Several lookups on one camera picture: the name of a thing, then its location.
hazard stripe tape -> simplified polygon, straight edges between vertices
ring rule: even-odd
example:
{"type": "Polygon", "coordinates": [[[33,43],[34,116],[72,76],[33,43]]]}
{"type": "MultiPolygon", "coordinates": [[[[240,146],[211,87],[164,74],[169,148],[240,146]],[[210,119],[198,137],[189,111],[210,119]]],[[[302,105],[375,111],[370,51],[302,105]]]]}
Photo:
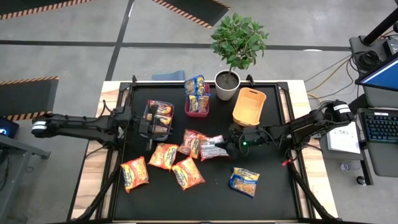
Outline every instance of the hazard stripe tape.
{"type": "Polygon", "coordinates": [[[30,14],[39,13],[39,12],[45,12],[45,11],[49,11],[52,9],[60,9],[62,7],[72,6],[72,5],[90,2],[90,1],[92,1],[92,0],[71,0],[71,1],[65,1],[65,2],[61,2],[61,3],[52,4],[49,6],[41,6],[41,7],[36,7],[33,9],[26,9],[26,10],[19,11],[19,12],[11,12],[9,14],[0,15],[0,20],[15,18],[15,17],[19,17],[19,16],[26,16],[26,15],[30,15],[30,14]]]}
{"type": "Polygon", "coordinates": [[[27,82],[37,82],[37,81],[46,81],[46,80],[59,80],[60,77],[39,77],[39,78],[30,78],[25,80],[11,80],[11,81],[3,81],[0,82],[0,85],[9,85],[9,84],[17,84],[17,83],[27,83],[27,82]]]}
{"type": "Polygon", "coordinates": [[[183,17],[185,17],[187,19],[190,19],[193,22],[196,22],[197,24],[199,24],[199,25],[201,25],[203,27],[206,27],[207,29],[213,28],[207,22],[205,22],[205,21],[203,21],[201,19],[198,19],[195,16],[193,16],[193,15],[187,13],[187,12],[184,12],[183,10],[181,10],[181,9],[179,9],[179,8],[177,8],[177,7],[171,5],[171,4],[169,4],[169,3],[167,3],[167,2],[165,2],[163,0],[153,0],[153,1],[156,2],[157,4],[160,4],[163,7],[166,7],[167,9],[170,9],[171,11],[173,11],[173,12],[175,12],[177,14],[180,14],[181,16],[183,16],[183,17]]]}
{"type": "Polygon", "coordinates": [[[231,7],[227,6],[226,4],[224,4],[224,3],[222,3],[222,2],[219,2],[219,1],[216,1],[216,0],[213,0],[213,1],[214,1],[214,2],[217,2],[218,4],[220,4],[220,5],[222,5],[222,6],[227,7],[228,9],[231,9],[231,7]]]}
{"type": "Polygon", "coordinates": [[[34,119],[38,116],[42,116],[45,114],[50,114],[52,111],[41,111],[41,112],[34,112],[34,113],[27,113],[27,114],[14,114],[14,115],[7,115],[3,116],[4,118],[7,118],[10,121],[20,121],[20,120],[26,120],[26,119],[34,119]]]}

orange basket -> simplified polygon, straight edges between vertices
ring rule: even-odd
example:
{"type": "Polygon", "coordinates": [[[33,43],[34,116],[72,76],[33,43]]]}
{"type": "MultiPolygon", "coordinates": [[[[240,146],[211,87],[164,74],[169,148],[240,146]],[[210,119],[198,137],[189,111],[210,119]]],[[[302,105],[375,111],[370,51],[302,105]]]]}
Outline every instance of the orange basket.
{"type": "Polygon", "coordinates": [[[267,96],[261,91],[242,88],[232,112],[234,122],[241,126],[258,125],[266,98],[267,96]]]}

ramen packet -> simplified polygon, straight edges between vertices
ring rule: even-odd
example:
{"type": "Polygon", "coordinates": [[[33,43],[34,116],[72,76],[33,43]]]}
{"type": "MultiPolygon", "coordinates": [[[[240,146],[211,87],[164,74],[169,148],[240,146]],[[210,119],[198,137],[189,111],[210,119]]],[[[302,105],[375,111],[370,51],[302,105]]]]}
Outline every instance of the ramen packet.
{"type": "MultiPolygon", "coordinates": [[[[170,116],[163,116],[163,115],[157,115],[155,114],[155,118],[158,118],[160,120],[160,122],[169,125],[170,122],[172,121],[172,117],[170,116]]],[[[147,114],[147,120],[151,120],[152,119],[152,114],[147,114]]]]}
{"type": "Polygon", "coordinates": [[[222,135],[212,138],[203,138],[201,140],[200,146],[200,160],[204,161],[205,159],[211,159],[217,156],[229,156],[225,149],[215,146],[215,144],[221,142],[224,142],[224,138],[222,135]]]}
{"type": "Polygon", "coordinates": [[[183,143],[178,148],[178,152],[188,155],[194,159],[198,159],[201,140],[206,138],[206,136],[197,131],[186,129],[183,138],[183,143]]]}
{"type": "Polygon", "coordinates": [[[189,112],[206,113],[210,94],[205,93],[200,96],[189,95],[189,112]]]}
{"type": "Polygon", "coordinates": [[[173,106],[169,103],[162,103],[156,100],[148,100],[148,107],[150,108],[152,105],[157,105],[157,115],[162,116],[171,116],[173,113],[173,106]]]}
{"type": "Polygon", "coordinates": [[[124,188],[127,193],[130,193],[130,190],[138,185],[149,183],[148,171],[143,156],[138,159],[122,163],[120,166],[123,170],[124,188]]]}
{"type": "Polygon", "coordinates": [[[229,186],[253,198],[259,176],[260,174],[255,172],[235,167],[229,180],[229,186]]]}
{"type": "Polygon", "coordinates": [[[205,182],[191,157],[172,166],[172,170],[182,190],[205,182]]]}
{"type": "Polygon", "coordinates": [[[184,83],[186,95],[203,95],[205,94],[205,77],[203,75],[197,75],[191,79],[188,79],[184,83]]]}
{"type": "Polygon", "coordinates": [[[148,164],[163,169],[170,169],[175,160],[178,145],[159,143],[148,164]]]}

white flower pot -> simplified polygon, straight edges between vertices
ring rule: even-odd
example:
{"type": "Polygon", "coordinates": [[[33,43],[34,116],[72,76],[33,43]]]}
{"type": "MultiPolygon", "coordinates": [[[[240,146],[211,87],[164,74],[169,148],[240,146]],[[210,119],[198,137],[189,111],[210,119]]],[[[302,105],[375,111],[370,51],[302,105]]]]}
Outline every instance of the white flower pot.
{"type": "Polygon", "coordinates": [[[234,88],[232,88],[230,90],[222,88],[222,87],[219,86],[220,83],[217,83],[217,77],[219,75],[222,75],[224,72],[229,72],[229,70],[219,71],[217,73],[216,77],[214,78],[214,83],[216,84],[216,92],[217,92],[218,98],[221,99],[221,100],[230,100],[232,98],[232,96],[235,94],[236,90],[238,89],[238,87],[239,87],[239,85],[241,83],[241,79],[240,79],[239,75],[236,72],[231,71],[231,74],[235,75],[235,77],[238,79],[238,84],[236,85],[236,87],[234,87],[234,88]]]}

black and orange striped mat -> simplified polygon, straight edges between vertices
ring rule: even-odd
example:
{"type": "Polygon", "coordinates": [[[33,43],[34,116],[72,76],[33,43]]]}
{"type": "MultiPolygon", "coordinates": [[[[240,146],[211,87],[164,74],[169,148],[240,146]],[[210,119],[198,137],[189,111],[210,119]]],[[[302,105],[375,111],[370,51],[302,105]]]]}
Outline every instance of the black and orange striped mat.
{"type": "Polygon", "coordinates": [[[26,16],[92,0],[1,0],[0,20],[26,16]]]}
{"type": "Polygon", "coordinates": [[[229,7],[215,0],[153,0],[157,4],[208,29],[228,12],[229,7]]]}
{"type": "Polygon", "coordinates": [[[51,113],[59,77],[0,82],[0,116],[11,121],[51,113]]]}

